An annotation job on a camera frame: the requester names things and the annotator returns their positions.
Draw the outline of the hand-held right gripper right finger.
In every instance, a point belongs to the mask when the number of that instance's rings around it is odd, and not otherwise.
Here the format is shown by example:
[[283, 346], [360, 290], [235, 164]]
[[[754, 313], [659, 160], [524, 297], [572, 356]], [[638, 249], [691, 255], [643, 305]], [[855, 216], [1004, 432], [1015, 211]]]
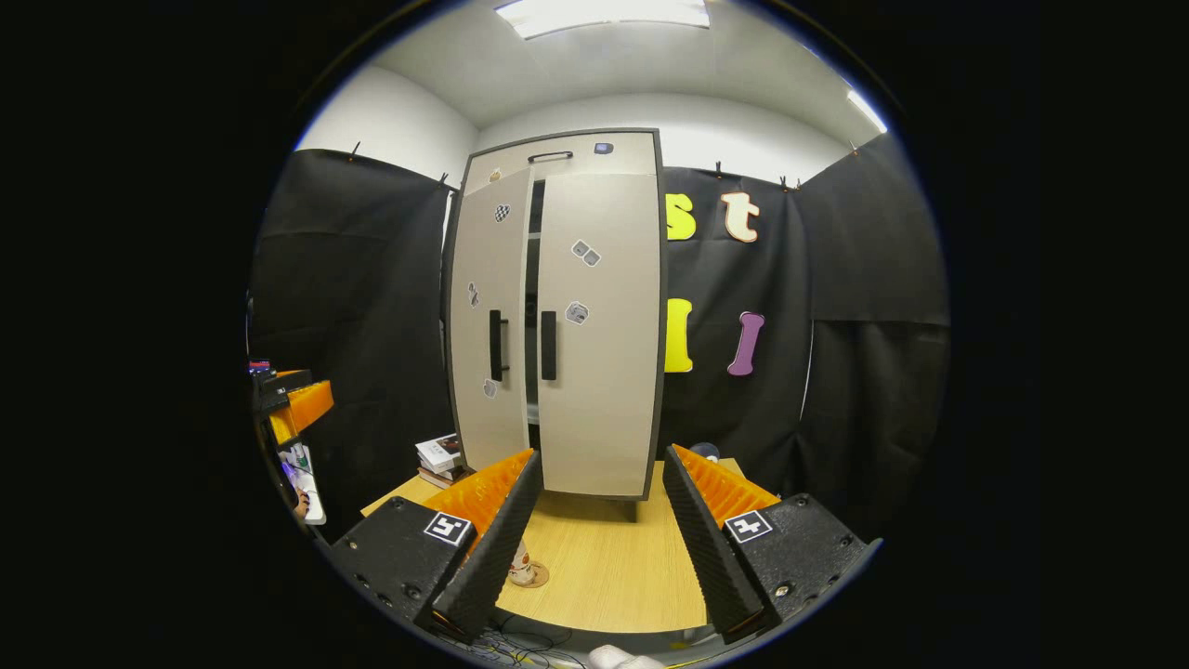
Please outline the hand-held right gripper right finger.
[[776, 498], [671, 444], [662, 482], [709, 620], [726, 644], [784, 635], [839, 597], [881, 551], [814, 496]]

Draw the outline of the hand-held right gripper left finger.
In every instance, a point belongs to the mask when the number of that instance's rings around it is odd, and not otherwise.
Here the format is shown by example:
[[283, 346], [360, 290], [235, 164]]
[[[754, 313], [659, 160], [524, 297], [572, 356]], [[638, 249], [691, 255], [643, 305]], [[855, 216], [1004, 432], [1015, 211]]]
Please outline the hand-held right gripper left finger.
[[424, 501], [391, 496], [332, 543], [331, 561], [386, 618], [471, 643], [483, 635], [543, 490], [527, 449]]

